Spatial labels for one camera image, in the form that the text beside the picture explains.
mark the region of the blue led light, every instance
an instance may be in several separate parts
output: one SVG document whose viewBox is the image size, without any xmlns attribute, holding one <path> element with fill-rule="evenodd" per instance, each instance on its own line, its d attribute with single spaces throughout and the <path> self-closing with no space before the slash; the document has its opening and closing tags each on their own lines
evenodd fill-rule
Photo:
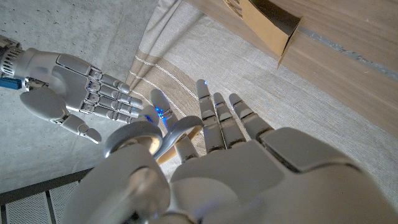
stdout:
<svg viewBox="0 0 398 224">
<path fill-rule="evenodd" d="M 145 115 L 145 118 L 146 118 L 148 121 L 153 122 L 153 121 L 151 120 L 151 118 L 150 118 L 148 115 Z"/>
</svg>

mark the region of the cardboard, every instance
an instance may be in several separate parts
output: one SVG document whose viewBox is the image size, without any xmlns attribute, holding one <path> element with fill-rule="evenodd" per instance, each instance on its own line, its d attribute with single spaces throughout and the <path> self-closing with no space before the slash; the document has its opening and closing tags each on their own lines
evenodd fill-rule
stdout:
<svg viewBox="0 0 398 224">
<path fill-rule="evenodd" d="M 279 56 L 279 67 L 301 18 L 268 0 L 241 0 L 239 6 L 243 21 Z"/>
</svg>

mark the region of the concrete surface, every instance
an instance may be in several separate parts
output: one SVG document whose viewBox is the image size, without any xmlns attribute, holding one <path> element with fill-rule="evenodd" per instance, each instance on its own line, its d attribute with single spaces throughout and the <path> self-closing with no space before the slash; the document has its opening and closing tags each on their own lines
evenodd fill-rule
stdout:
<svg viewBox="0 0 398 224">
<path fill-rule="evenodd" d="M 126 80 L 157 0 L 2 0 L 0 34 L 23 49 L 72 54 Z M 22 90 L 0 88 L 0 193 L 95 166 L 94 144 L 36 118 L 19 101 Z M 105 140 L 123 124 L 78 114 Z"/>
</svg>

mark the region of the silver robotic hand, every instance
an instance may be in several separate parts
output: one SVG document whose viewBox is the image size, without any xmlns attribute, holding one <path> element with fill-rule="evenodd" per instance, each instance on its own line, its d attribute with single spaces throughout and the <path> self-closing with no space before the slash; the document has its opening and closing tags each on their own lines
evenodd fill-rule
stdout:
<svg viewBox="0 0 398 224">
<path fill-rule="evenodd" d="M 232 94 L 236 121 L 221 94 L 213 103 L 204 80 L 196 87 L 202 124 L 177 120 L 154 90 L 154 107 L 107 140 L 108 158 L 74 191 L 65 224 L 396 223 L 396 211 L 349 157 L 296 129 L 275 130 Z M 197 126 L 202 157 L 190 142 Z M 173 145 L 182 164 L 167 182 L 155 160 Z"/>
<path fill-rule="evenodd" d="M 90 63 L 67 54 L 21 49 L 0 35 L 1 86 L 25 88 L 21 100 L 36 116 L 95 143 L 100 134 L 68 110 L 131 123 L 142 101 L 128 95 L 130 87 Z"/>
</svg>

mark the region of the robotic arm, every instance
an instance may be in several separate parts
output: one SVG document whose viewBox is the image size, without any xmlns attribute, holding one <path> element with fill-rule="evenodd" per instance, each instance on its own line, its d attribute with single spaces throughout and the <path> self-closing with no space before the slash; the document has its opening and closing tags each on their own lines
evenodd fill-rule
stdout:
<svg viewBox="0 0 398 224">
<path fill-rule="evenodd" d="M 0 85 L 24 88 L 21 101 L 34 115 L 60 124 L 95 143 L 101 135 L 69 110 L 131 123 L 142 101 L 128 95 L 130 86 L 77 57 L 36 49 L 0 35 Z"/>
<path fill-rule="evenodd" d="M 196 87 L 201 118 L 178 120 L 162 93 L 151 92 L 154 107 L 109 137 L 107 158 L 75 189 L 63 223 L 396 223 L 349 157 L 296 129 L 275 130 L 232 94 L 247 141 L 221 94 L 213 104 L 206 82 Z M 207 155 L 199 157 L 191 139 L 201 128 Z M 167 182 L 155 160 L 172 146 L 181 164 Z"/>
</svg>

